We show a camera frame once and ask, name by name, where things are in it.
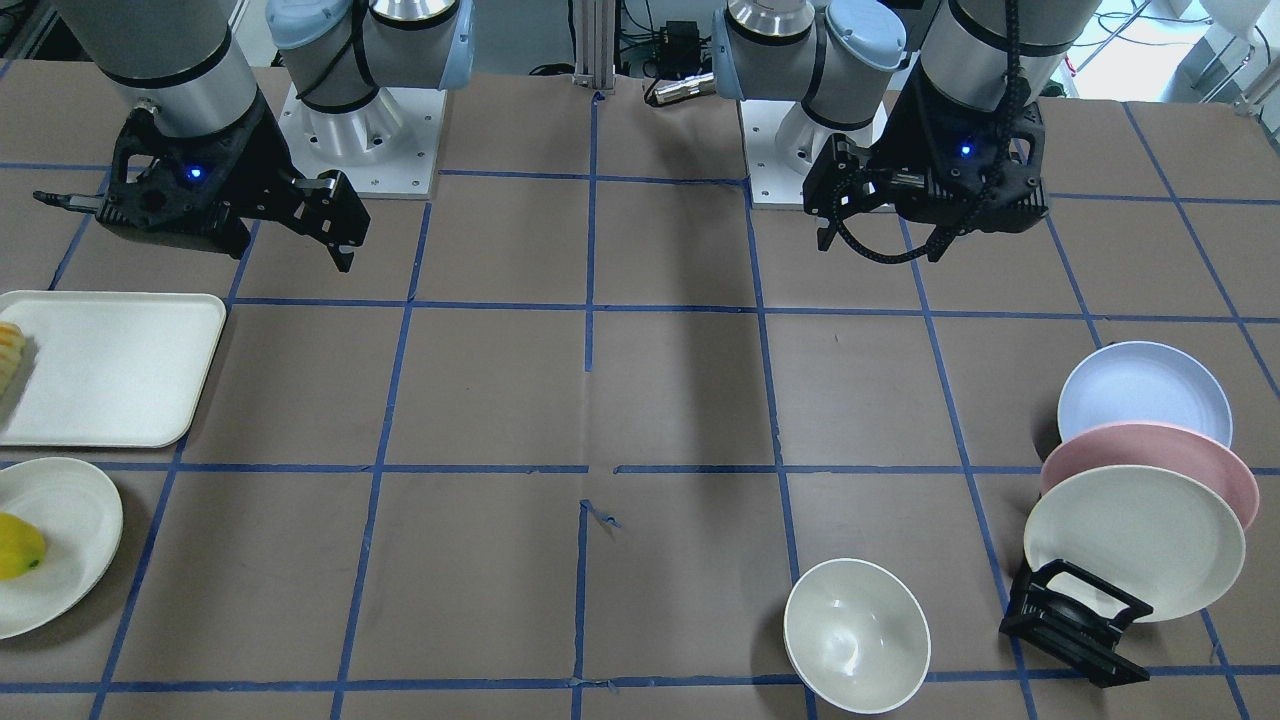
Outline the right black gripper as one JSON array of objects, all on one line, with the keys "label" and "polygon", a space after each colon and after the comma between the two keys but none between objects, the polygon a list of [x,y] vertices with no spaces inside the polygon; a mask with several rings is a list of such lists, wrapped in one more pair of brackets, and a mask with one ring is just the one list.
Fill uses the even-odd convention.
[{"label": "right black gripper", "polygon": [[104,195],[35,191],[33,199],[97,214],[124,240],[234,259],[250,246],[247,220],[274,222],[321,243],[339,273],[351,270],[370,217],[358,215],[344,173],[308,178],[294,167],[264,96],[227,128],[192,138],[164,135],[159,115],[142,102],[131,110]]}]

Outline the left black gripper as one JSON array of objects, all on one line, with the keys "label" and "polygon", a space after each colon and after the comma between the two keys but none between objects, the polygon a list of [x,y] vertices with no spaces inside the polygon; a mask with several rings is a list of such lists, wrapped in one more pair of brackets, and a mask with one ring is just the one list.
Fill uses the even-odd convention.
[{"label": "left black gripper", "polygon": [[884,131],[861,149],[827,138],[803,182],[803,209],[817,217],[817,247],[844,238],[844,219],[890,204],[909,222],[1020,233],[1044,219],[1044,124],[1024,76],[1021,106],[1009,114],[954,101],[927,76],[910,76]]}]

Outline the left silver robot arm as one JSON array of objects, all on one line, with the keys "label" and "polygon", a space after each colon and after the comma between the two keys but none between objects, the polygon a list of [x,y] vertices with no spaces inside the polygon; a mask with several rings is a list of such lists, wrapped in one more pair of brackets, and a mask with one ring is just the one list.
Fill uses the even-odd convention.
[{"label": "left silver robot arm", "polygon": [[795,102],[828,129],[801,183],[820,251],[841,240],[879,264],[936,263],[957,237],[1047,217],[1038,100],[1097,6],[942,1],[913,53],[892,1],[728,1],[716,90]]}]

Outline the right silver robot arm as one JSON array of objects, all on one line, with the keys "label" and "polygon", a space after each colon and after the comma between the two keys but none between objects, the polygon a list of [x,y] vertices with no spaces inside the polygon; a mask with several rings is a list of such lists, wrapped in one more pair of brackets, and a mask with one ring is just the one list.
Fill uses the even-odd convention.
[{"label": "right silver robot arm", "polygon": [[59,1],[56,9],[131,111],[102,193],[35,191],[136,243],[242,258],[250,219],[325,247],[348,272],[370,215],[347,169],[404,133],[393,88],[462,88],[471,1],[270,1],[265,17],[326,161],[306,176],[212,1]]}]

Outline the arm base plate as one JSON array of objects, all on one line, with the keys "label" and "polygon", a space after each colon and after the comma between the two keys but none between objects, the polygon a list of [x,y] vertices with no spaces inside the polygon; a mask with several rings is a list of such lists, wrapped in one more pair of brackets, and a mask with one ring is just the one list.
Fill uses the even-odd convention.
[{"label": "arm base plate", "polygon": [[303,174],[340,170],[361,199],[428,201],[448,99],[443,90],[381,88],[369,105],[342,114],[289,99],[278,122]]},{"label": "arm base plate", "polygon": [[835,128],[813,120],[799,101],[739,102],[751,206],[803,210],[803,182]]}]

